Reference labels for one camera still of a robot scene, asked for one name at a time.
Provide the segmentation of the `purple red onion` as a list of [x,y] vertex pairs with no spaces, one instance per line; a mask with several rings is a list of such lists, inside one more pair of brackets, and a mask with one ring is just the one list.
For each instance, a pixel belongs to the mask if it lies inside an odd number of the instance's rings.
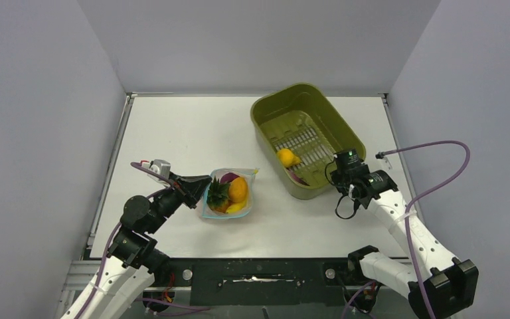
[[235,179],[239,178],[239,175],[235,174],[235,173],[232,173],[232,172],[228,172],[228,173],[225,173],[220,179],[219,179],[219,182],[220,184],[226,184],[226,183],[231,183],[232,181],[234,181]]

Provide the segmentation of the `orange toy pineapple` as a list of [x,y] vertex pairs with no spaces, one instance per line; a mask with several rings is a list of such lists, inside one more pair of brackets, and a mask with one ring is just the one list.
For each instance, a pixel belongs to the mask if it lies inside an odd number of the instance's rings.
[[207,205],[211,211],[217,213],[226,213],[230,206],[229,197],[230,182],[221,182],[220,179],[213,178],[208,188]]

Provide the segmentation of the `clear zip top bag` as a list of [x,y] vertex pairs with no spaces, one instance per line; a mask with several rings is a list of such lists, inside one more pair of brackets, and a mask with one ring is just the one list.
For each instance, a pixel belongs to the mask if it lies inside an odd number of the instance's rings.
[[236,219],[246,216],[254,204],[252,186],[257,173],[257,168],[214,170],[203,195],[201,217]]

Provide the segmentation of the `small orange toy fruit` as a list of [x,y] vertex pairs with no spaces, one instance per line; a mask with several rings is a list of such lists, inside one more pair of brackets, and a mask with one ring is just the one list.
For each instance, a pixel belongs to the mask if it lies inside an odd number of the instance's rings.
[[243,177],[232,181],[228,188],[228,197],[233,203],[243,202],[248,196],[248,184]]

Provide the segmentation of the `yellow toy pear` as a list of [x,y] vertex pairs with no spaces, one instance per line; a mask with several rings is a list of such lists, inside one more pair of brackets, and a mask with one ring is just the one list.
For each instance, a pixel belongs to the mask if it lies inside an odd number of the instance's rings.
[[301,163],[301,158],[287,148],[278,150],[277,157],[284,168],[290,168]]

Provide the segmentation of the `small purple toy food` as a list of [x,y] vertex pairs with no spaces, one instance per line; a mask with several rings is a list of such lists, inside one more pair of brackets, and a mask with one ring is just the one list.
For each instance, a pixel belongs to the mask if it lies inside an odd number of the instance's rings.
[[300,176],[298,176],[295,172],[293,172],[292,170],[287,170],[288,172],[288,175],[290,176],[290,178],[295,181],[296,183],[300,184],[300,185],[304,185],[304,186],[309,186],[309,183],[304,180],[303,178],[301,178]]

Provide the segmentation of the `olive green plastic basket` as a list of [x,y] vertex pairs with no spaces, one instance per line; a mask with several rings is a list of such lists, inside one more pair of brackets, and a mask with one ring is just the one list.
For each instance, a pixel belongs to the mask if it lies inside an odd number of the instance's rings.
[[[256,140],[266,159],[286,188],[297,198],[308,200],[332,188],[325,173],[332,171],[335,153],[355,149],[364,160],[366,148],[342,115],[315,86],[297,83],[259,98],[250,109]],[[277,151],[287,148],[301,163],[284,168]],[[309,183],[293,181],[292,170]]]

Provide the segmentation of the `yellow toy banana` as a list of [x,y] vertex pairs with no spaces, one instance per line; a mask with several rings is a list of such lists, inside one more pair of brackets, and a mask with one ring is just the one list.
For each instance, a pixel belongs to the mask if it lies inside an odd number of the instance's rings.
[[226,214],[236,214],[236,213],[240,213],[242,212],[245,207],[247,206],[247,202],[246,201],[243,201],[243,202],[240,202],[240,203],[233,203],[231,205],[228,206],[228,208],[226,209],[225,213]]

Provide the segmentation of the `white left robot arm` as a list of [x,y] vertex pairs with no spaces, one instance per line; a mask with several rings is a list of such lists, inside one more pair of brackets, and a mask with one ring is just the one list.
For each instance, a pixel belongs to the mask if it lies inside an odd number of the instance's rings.
[[150,196],[130,197],[98,270],[63,318],[120,318],[169,262],[152,235],[180,206],[194,209],[211,181],[209,175],[170,173],[167,187]]

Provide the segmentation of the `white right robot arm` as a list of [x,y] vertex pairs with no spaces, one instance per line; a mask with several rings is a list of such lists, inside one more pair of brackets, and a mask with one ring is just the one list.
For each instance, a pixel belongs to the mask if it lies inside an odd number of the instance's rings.
[[357,284],[379,282],[407,299],[418,318],[449,318],[469,308],[475,298],[479,270],[460,260],[418,218],[395,181],[383,170],[371,171],[355,149],[333,156],[327,173],[332,186],[375,216],[406,253],[406,266],[366,246],[348,255],[347,275]]

